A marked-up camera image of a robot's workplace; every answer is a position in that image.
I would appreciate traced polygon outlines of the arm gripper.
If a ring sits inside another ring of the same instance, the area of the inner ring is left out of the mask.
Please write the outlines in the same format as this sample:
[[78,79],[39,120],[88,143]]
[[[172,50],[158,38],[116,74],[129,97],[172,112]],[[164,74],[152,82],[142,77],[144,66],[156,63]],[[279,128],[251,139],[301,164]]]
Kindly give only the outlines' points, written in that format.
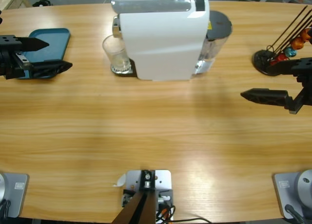
[[53,78],[70,69],[73,64],[63,60],[50,60],[32,63],[23,52],[38,51],[49,43],[37,38],[0,36],[0,75],[6,80],[29,78]]
[[289,107],[291,114],[297,114],[302,106],[312,105],[312,61],[311,59],[280,61],[269,67],[269,75],[290,75],[296,77],[297,82],[302,84],[302,90],[292,99],[286,90],[270,90],[267,88],[252,88],[240,93],[248,101]]

